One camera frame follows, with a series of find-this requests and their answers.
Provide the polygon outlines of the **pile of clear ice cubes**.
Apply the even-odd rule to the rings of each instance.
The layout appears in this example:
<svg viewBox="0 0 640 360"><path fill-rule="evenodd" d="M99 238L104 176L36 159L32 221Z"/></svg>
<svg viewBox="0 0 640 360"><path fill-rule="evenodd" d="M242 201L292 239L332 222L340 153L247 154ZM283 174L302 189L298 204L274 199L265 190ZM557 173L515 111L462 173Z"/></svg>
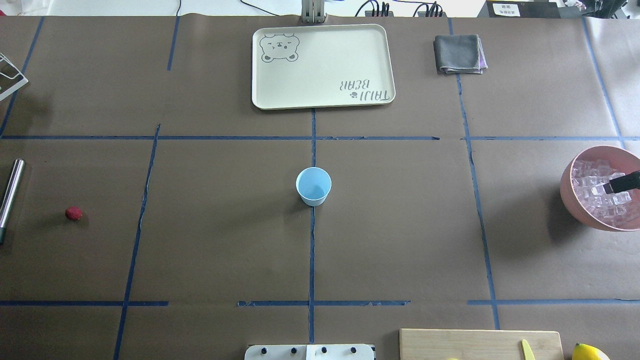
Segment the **pile of clear ice cubes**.
<svg viewBox="0 0 640 360"><path fill-rule="evenodd" d="M578 202L590 215L619 228L639 219L639 190L606 194L603 185L625 175L603 159L576 160L571 168L570 180Z"/></svg>

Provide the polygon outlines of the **light blue plastic cup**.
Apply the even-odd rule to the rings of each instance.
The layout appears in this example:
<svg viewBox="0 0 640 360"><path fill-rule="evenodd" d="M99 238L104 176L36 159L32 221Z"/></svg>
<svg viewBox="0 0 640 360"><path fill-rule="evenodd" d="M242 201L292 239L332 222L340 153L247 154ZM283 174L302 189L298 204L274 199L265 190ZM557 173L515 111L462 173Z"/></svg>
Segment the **light blue plastic cup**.
<svg viewBox="0 0 640 360"><path fill-rule="evenodd" d="M332 188L332 179L326 170L320 167L308 167L298 173L295 189L309 207L318 207L325 202Z"/></svg>

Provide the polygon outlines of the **pink bowl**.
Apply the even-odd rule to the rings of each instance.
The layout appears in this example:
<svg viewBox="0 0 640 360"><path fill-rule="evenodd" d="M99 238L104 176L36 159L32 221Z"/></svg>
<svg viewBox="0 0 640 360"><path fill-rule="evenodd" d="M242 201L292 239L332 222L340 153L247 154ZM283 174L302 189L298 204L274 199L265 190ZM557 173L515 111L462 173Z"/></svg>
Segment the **pink bowl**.
<svg viewBox="0 0 640 360"><path fill-rule="evenodd" d="M566 209L605 231L638 231L639 158L609 145L592 146L569 162L560 180Z"/></svg>

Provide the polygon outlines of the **yellow lemon near avocado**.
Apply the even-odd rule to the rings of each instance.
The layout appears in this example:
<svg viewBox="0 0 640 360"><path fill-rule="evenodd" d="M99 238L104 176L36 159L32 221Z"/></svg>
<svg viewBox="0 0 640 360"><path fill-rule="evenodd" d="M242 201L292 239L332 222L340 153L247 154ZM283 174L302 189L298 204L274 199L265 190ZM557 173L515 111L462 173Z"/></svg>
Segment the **yellow lemon near avocado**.
<svg viewBox="0 0 640 360"><path fill-rule="evenodd" d="M610 357L601 349L577 342L573 347L572 360L610 360Z"/></svg>

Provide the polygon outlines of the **folded grey cloth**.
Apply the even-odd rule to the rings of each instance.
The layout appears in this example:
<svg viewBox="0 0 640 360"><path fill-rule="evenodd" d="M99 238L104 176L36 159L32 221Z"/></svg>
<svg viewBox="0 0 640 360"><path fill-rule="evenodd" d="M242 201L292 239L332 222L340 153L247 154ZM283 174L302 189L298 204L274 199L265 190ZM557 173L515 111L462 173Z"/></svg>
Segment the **folded grey cloth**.
<svg viewBox="0 0 640 360"><path fill-rule="evenodd" d="M489 68L478 34L436 35L433 41L439 72L481 75Z"/></svg>

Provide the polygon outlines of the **black box with label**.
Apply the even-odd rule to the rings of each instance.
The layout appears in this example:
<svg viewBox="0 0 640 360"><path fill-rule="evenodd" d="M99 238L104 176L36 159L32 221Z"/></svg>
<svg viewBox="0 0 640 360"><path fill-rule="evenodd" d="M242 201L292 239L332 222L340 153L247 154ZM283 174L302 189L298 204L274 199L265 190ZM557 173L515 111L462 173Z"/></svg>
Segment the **black box with label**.
<svg viewBox="0 0 640 360"><path fill-rule="evenodd" d="M525 0L485 0L477 18L560 19L555 2Z"/></svg>

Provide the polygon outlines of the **bamboo cutting board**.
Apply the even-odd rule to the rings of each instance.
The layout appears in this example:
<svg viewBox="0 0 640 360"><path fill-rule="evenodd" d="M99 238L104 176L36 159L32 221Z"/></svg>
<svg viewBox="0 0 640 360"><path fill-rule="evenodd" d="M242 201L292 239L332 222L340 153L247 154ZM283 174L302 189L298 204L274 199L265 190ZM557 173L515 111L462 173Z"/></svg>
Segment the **bamboo cutting board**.
<svg viewBox="0 0 640 360"><path fill-rule="evenodd" d="M563 360L558 332L480 329L419 329L398 331L402 360L523 360L522 340L537 360Z"/></svg>

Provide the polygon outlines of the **cream bear tray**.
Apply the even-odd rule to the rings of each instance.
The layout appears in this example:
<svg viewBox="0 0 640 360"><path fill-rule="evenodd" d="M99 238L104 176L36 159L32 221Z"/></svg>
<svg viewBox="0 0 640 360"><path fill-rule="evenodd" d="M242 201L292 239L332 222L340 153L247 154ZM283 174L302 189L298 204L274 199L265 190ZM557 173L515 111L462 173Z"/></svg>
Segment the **cream bear tray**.
<svg viewBox="0 0 640 360"><path fill-rule="evenodd" d="M252 103L261 110L386 105L396 97L377 23L266 27L252 38Z"/></svg>

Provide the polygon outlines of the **red strawberry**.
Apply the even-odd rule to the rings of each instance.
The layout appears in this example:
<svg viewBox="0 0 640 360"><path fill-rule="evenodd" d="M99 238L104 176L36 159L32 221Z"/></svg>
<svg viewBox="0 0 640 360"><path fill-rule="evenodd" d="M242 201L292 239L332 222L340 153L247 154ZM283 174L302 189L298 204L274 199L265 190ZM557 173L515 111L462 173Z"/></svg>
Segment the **red strawberry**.
<svg viewBox="0 0 640 360"><path fill-rule="evenodd" d="M70 206L66 208L65 216L71 221L78 221L82 218L83 211L77 206Z"/></svg>

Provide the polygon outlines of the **steel muddler with black tip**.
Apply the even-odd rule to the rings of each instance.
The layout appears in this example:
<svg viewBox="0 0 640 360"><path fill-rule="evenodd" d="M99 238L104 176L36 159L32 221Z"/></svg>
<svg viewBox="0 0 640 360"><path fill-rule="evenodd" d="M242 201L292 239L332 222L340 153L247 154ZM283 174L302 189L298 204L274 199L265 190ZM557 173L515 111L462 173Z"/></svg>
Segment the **steel muddler with black tip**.
<svg viewBox="0 0 640 360"><path fill-rule="evenodd" d="M0 207L0 244L5 243L7 234L7 223L9 221L10 212L13 208L16 194L21 182L23 171L25 170L25 160L16 158L13 167L7 179L7 185Z"/></svg>

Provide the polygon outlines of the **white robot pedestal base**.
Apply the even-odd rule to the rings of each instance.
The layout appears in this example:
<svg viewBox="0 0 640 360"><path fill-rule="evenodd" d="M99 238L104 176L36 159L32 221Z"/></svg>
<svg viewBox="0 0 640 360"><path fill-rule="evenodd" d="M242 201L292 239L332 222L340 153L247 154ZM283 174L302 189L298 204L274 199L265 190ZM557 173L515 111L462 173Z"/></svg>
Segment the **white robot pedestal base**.
<svg viewBox="0 0 640 360"><path fill-rule="evenodd" d="M245 360L375 360L375 346L365 343L256 344L247 347Z"/></svg>

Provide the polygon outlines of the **aluminium frame post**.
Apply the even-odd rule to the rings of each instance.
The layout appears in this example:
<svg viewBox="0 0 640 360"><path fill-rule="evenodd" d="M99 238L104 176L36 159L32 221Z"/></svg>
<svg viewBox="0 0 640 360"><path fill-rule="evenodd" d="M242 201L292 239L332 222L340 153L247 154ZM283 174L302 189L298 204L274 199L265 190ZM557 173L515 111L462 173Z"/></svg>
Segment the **aluminium frame post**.
<svg viewBox="0 0 640 360"><path fill-rule="evenodd" d="M301 22L304 24L323 24L326 21L325 0L302 0Z"/></svg>

